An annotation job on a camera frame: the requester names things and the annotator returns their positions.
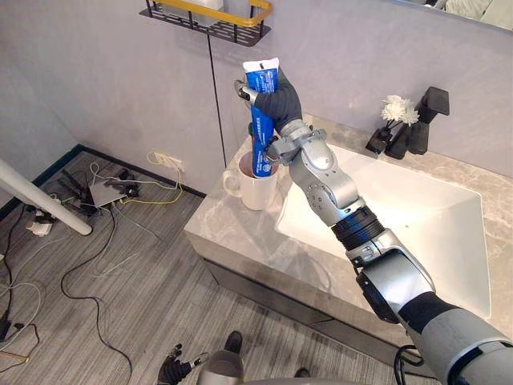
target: blue toothpaste tube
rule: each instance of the blue toothpaste tube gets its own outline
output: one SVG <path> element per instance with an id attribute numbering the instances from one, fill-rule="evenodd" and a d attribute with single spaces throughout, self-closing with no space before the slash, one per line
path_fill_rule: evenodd
<path id="1" fill-rule="evenodd" d="M 278 58 L 244 62 L 249 88 L 258 92 L 275 92 L 278 87 Z M 251 106 L 253 175 L 265 178 L 271 175 L 272 165 L 265 159 L 265 149 L 274 133 L 274 121 L 258 108 Z"/>

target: marble countertop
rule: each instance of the marble countertop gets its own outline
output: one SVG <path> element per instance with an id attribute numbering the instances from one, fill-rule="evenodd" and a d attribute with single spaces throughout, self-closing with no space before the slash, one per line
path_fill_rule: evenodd
<path id="1" fill-rule="evenodd" d="M 329 143 L 374 156 L 365 150 L 369 133 L 311 115 L 305 115 L 304 120 L 324 128 Z M 248 137 L 228 169 L 235 170 L 238 160 L 250 150 Z M 488 322 L 513 338 L 513 180 L 431 152 L 423 156 L 407 153 L 403 160 L 384 155 L 379 158 L 481 194 L 491 282 Z M 186 225 L 188 236 L 218 245 L 217 262 L 240 274 L 386 341 L 408 343 L 399 325 L 381 322 L 374 315 L 354 280 L 350 263 L 274 229 L 292 183 L 287 168 L 280 167 L 278 172 L 277 194 L 260 212 L 245 208 L 240 199 L 228 195 L 219 179 Z"/>

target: mug handle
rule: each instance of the mug handle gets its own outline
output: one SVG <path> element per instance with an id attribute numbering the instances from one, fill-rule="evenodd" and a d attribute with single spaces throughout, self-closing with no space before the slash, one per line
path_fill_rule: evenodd
<path id="1" fill-rule="evenodd" d="M 237 176 L 234 174 L 234 172 L 231 170 L 226 170 L 225 172 L 223 172 L 223 187 L 224 187 L 224 189 L 231 196 L 241 198 L 242 192 L 240 191 L 240 187 L 238 189 L 233 189 L 233 188 L 229 188 L 226 185 L 226 181 L 230 178 L 238 179 Z"/>

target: baseboard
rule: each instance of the baseboard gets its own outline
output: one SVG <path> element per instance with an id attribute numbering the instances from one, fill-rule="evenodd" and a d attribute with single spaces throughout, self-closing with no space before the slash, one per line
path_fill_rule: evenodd
<path id="1" fill-rule="evenodd" d="M 38 187 L 42 186 L 47 180 L 49 180 L 54 174 L 59 172 L 61 168 L 66 166 L 68 163 L 70 163 L 81 152 L 89 152 L 90 154 L 97 156 L 98 158 L 103 158 L 105 160 L 109 160 L 112 163 L 119 164 L 120 166 L 129 168 L 130 170 L 136 171 L 145 176 L 149 176 L 149 177 L 159 180 L 161 182 L 171 184 L 171 185 L 176 184 L 176 182 L 174 180 L 168 179 L 164 176 L 160 176 L 158 174 L 155 174 L 151 171 L 145 170 L 144 168 L 135 166 L 133 164 L 129 164 L 123 160 L 114 158 L 113 156 L 107 155 L 107 154 L 105 154 L 101 151 L 95 150 L 93 148 L 86 147 L 82 144 L 77 144 L 69 152 L 67 152 L 66 154 L 61 156 L 49 168 L 47 168 L 45 171 L 43 171 L 41 174 L 39 174 L 32 181 L 32 183 Z M 204 192 L 198 191 L 196 189 L 193 189 L 193 188 L 188 187 L 183 184 L 182 184 L 182 189 L 184 191 L 187 191 L 188 193 L 194 194 L 201 198 L 205 198 L 207 196 L 207 194 L 205 194 Z M 5 217 L 7 217 L 11 211 L 15 210 L 19 206 L 20 203 L 22 203 L 22 202 L 18 198 L 12 198 L 10 201 L 8 201 L 6 204 L 4 204 L 0 208 L 0 221 L 2 221 Z"/>
<path id="2" fill-rule="evenodd" d="M 40 187 L 43 183 L 49 180 L 55 173 L 59 172 L 61 168 L 66 166 L 71 160 L 73 160 L 80 152 L 82 152 L 84 146 L 81 144 L 77 144 L 66 154 L 61 156 L 57 161 L 55 161 L 49 168 L 45 171 L 41 172 L 32 183 L 36 186 Z M 0 209 L 0 221 L 2 221 L 5 217 L 9 215 L 9 213 L 15 210 L 19 204 L 22 203 L 18 198 L 12 198 L 10 201 L 5 203 Z"/>
<path id="3" fill-rule="evenodd" d="M 150 178 L 159 180 L 161 182 L 164 182 L 164 183 L 167 183 L 167 184 L 171 184 L 171 185 L 176 184 L 176 181 L 173 180 L 173 179 L 168 179 L 168 178 L 166 178 L 164 176 L 155 174 L 154 172 L 151 172 L 151 171 L 148 171 L 148 170 L 146 170 L 144 168 L 135 166 L 135 165 L 130 164 L 128 162 L 125 162 L 125 161 L 123 161 L 121 159 L 114 158 L 113 156 L 107 155 L 107 154 L 105 154 L 105 153 L 103 153 L 101 151 L 95 150 L 93 148 L 89 148 L 89 147 L 83 146 L 83 151 L 89 152 L 90 154 L 92 154 L 94 156 L 97 156 L 98 158 L 104 158 L 105 160 L 108 160 L 108 161 L 110 161 L 112 163 L 119 164 L 120 166 L 123 166 L 125 168 L 129 168 L 130 170 L 136 171 L 139 174 L 143 174 L 145 176 L 149 176 Z M 204 192 L 195 190 L 192 187 L 188 187 L 188 186 L 186 186 L 184 184 L 182 184 L 182 189 L 184 191 L 187 191 L 188 193 L 196 195 L 197 197 L 205 198 L 207 196 L 207 194 L 205 194 Z"/>

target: bathroom sink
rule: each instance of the bathroom sink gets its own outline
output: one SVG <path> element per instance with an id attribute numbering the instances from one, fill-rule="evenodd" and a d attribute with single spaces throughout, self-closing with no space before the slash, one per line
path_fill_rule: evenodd
<path id="1" fill-rule="evenodd" d="M 331 146 L 380 222 L 433 278 L 439 297 L 490 317 L 490 282 L 481 196 L 467 188 Z M 276 230 L 344 258 L 343 245 L 292 184 Z"/>

